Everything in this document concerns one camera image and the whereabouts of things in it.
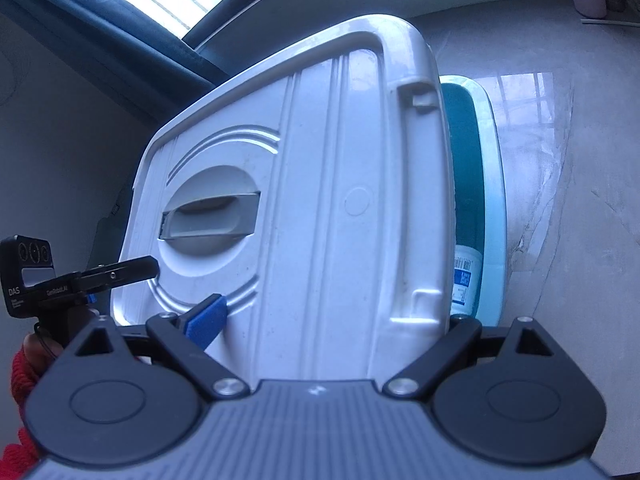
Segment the person's left hand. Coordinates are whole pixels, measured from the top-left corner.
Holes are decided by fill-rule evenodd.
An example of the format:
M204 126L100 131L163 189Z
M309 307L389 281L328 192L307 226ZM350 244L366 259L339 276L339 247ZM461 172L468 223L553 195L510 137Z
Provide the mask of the person's left hand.
M43 373L63 352L70 341L98 316L99 311L93 308L67 313L62 322L64 328L62 338L53 337L50 330L46 330L40 323L36 323L34 330L23 341L27 362L37 373Z

